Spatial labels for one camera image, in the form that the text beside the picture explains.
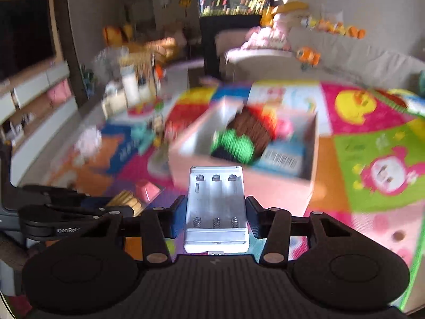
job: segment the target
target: black aquarium stand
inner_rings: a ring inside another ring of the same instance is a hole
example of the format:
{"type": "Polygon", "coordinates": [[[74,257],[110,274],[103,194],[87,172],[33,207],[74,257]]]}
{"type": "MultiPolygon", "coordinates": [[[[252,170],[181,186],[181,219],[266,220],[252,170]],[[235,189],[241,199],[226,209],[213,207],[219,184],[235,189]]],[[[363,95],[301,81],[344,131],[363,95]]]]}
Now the black aquarium stand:
{"type": "Polygon", "coordinates": [[[217,57],[215,47],[215,36],[218,33],[231,29],[250,29],[259,26],[260,20],[260,15],[218,15],[199,18],[205,74],[220,79],[220,59],[217,57]]]}

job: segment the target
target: metal spring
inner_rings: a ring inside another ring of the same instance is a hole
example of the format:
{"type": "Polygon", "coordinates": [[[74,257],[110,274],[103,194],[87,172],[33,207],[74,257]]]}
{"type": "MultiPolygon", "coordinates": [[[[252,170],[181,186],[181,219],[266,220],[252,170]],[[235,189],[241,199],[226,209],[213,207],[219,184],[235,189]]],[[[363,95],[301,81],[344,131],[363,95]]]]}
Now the metal spring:
{"type": "Polygon", "coordinates": [[[200,217],[195,217],[193,220],[193,227],[194,228],[200,228],[201,227],[201,221],[202,219],[200,217]]]}
{"type": "Polygon", "coordinates": [[[237,221],[237,217],[233,217],[230,220],[230,223],[232,225],[232,228],[239,228],[239,222],[237,221]]]}
{"type": "Polygon", "coordinates": [[[212,227],[214,229],[218,229],[220,227],[220,219],[218,217],[217,218],[214,218],[212,220],[212,227]]]}

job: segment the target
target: blue package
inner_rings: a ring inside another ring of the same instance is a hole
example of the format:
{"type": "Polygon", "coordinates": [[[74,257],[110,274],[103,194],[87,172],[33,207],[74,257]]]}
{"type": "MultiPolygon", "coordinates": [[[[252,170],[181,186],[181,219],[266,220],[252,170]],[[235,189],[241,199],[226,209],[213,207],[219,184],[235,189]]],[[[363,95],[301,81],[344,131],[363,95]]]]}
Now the blue package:
{"type": "Polygon", "coordinates": [[[253,169],[286,177],[300,177],[303,172],[305,146],[299,141],[272,141],[253,169]]]}

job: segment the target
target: gray couch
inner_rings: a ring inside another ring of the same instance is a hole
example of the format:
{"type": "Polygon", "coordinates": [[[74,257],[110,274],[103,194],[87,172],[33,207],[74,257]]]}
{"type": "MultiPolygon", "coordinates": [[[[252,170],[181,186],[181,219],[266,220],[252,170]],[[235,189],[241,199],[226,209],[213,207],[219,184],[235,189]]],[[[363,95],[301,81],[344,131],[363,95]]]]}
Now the gray couch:
{"type": "Polygon", "coordinates": [[[294,51],[307,46],[321,53],[317,68],[303,72],[292,53],[239,49],[246,32],[224,31],[215,40],[222,75],[232,82],[314,79],[417,92],[419,74],[425,70],[424,62],[374,46],[366,39],[293,27],[288,40],[294,51]]]}

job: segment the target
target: barcode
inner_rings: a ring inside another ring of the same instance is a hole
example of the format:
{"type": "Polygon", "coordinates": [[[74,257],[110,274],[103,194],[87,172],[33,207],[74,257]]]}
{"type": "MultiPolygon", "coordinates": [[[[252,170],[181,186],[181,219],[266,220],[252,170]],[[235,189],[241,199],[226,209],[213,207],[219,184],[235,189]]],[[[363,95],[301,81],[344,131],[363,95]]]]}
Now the barcode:
{"type": "Polygon", "coordinates": [[[277,153],[272,150],[266,150],[264,159],[282,168],[289,167],[291,169],[295,169],[298,163],[296,158],[285,155],[283,153],[277,153]]]}

